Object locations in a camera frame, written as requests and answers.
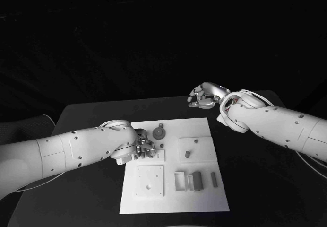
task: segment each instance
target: black background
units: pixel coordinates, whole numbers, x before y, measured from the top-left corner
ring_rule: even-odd
[[[0,7],[0,120],[67,105],[188,95],[205,81],[326,96],[327,11],[309,4],[78,1]]]

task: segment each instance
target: table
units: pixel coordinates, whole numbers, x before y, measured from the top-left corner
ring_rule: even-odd
[[[255,92],[284,107],[273,91]],[[120,215],[126,166],[108,158],[26,191],[9,226],[326,226],[327,181],[294,151],[251,131],[235,132],[218,122],[218,115],[218,106],[189,108],[188,96],[75,104],[65,108],[52,135],[108,120],[208,117],[231,212]]]

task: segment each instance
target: cable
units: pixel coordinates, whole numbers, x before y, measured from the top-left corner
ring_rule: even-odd
[[[309,157],[319,165],[322,165],[325,168],[327,168],[327,166],[326,166],[322,162],[319,162],[310,155],[307,155],[307,157]]]
[[[23,192],[23,191],[28,191],[28,190],[31,190],[31,189],[38,188],[39,186],[42,186],[42,185],[45,185],[46,183],[49,183],[51,181],[54,181],[64,173],[61,173],[55,178],[52,178],[49,181],[46,181],[44,184],[38,185],[36,187],[29,188],[29,189],[23,189],[23,190],[13,191],[12,193],[15,193],[15,192]]]
[[[255,94],[264,101],[267,101],[267,103],[271,105],[271,106],[274,106],[273,105],[273,103],[265,99],[265,97],[263,97],[260,94],[257,94],[257,93],[254,93],[254,92],[251,92],[252,94]],[[309,164],[309,162],[304,160],[304,158],[301,157],[301,155],[300,155],[300,153],[299,153],[299,151],[296,151],[297,152],[297,154],[299,154],[299,157],[301,158],[301,160],[306,162],[306,164],[310,166],[310,168],[327,179],[327,177],[313,168],[313,166]],[[310,159],[312,160],[314,160],[314,162],[317,162],[323,167],[326,167],[327,168],[327,166],[325,165],[325,164],[322,164],[312,156],[309,156],[310,157]]]

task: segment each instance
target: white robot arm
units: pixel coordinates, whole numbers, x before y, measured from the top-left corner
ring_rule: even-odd
[[[327,120],[265,103],[248,90],[231,92],[215,83],[199,85],[188,101],[189,107],[214,108],[221,104],[218,121],[232,130],[254,134],[276,144],[327,162]]]
[[[81,168],[108,156],[123,165],[139,157],[153,158],[147,131],[126,120],[48,138],[0,146],[0,199],[32,182]]]

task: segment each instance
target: gray chair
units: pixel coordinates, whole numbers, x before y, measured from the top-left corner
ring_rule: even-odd
[[[15,122],[0,122],[0,145],[48,137],[52,134],[55,126],[55,122],[48,115],[41,115]],[[12,193],[0,200],[0,226],[9,225],[23,193]]]

